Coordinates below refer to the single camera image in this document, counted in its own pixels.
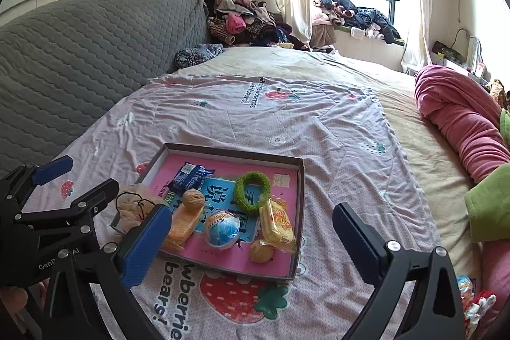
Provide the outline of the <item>person's left hand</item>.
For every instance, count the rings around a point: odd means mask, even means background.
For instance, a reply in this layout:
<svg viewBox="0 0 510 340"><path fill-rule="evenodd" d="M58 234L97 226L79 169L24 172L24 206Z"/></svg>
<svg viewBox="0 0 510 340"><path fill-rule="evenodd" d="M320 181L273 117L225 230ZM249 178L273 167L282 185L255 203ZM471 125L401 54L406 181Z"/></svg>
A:
<svg viewBox="0 0 510 340"><path fill-rule="evenodd" d="M48 279L44 279L44 281L39 282L37 285L41 306L45 306L47 286ZM1 301L8 313L11 315L13 321L17 324L19 330L24 333L26 331L26 327L18 317L21 314L21 310L24 309L28 303L28 293L23 288L19 287L2 287Z"/></svg>

